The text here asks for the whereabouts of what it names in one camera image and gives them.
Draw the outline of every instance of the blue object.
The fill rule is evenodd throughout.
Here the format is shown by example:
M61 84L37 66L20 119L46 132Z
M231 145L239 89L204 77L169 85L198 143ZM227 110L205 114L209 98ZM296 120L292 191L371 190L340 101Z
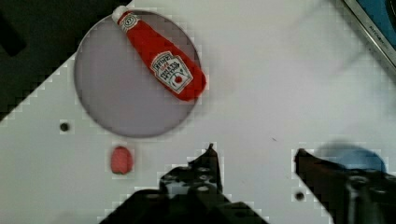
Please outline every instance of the blue object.
M327 151L327 161L344 165L347 169L377 170L386 172L382 159L374 152L352 145L334 145L323 149Z

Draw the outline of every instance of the white surface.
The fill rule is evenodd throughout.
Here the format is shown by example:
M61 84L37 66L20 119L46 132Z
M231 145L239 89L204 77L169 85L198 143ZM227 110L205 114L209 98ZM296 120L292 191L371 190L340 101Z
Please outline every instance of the white surface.
M224 193L272 224L329 223L293 174L299 147L338 140L375 149L396 171L396 90L327 0L145 0L202 46L209 91L194 118L157 139L123 139L82 111L69 60L0 123L0 223L98 223L136 188L215 142ZM72 132L62 134L62 120ZM134 148L135 170L108 154Z

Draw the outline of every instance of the gray plate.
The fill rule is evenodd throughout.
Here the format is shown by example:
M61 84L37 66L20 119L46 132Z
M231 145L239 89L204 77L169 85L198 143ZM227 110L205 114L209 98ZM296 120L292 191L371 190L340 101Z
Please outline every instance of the gray plate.
M177 25L151 12L135 14L200 65L193 44ZM98 22L82 40L75 85L81 104L99 125L128 137L166 133L195 105L178 100L157 81L110 17Z

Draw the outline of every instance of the ketchup bottle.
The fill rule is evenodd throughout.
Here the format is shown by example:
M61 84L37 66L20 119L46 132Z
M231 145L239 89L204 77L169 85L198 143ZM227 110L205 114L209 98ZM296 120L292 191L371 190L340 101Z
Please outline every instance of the ketchup bottle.
M141 21L128 7L117 7L113 21L124 31L144 64L178 99L190 101L205 89L201 68L171 41Z

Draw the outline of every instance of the red ball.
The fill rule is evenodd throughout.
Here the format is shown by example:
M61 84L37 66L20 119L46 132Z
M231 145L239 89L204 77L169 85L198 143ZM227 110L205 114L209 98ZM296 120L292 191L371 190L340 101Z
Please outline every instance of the red ball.
M114 174L126 175L134 165L134 160L131 152L126 147L114 148L111 155L111 171Z

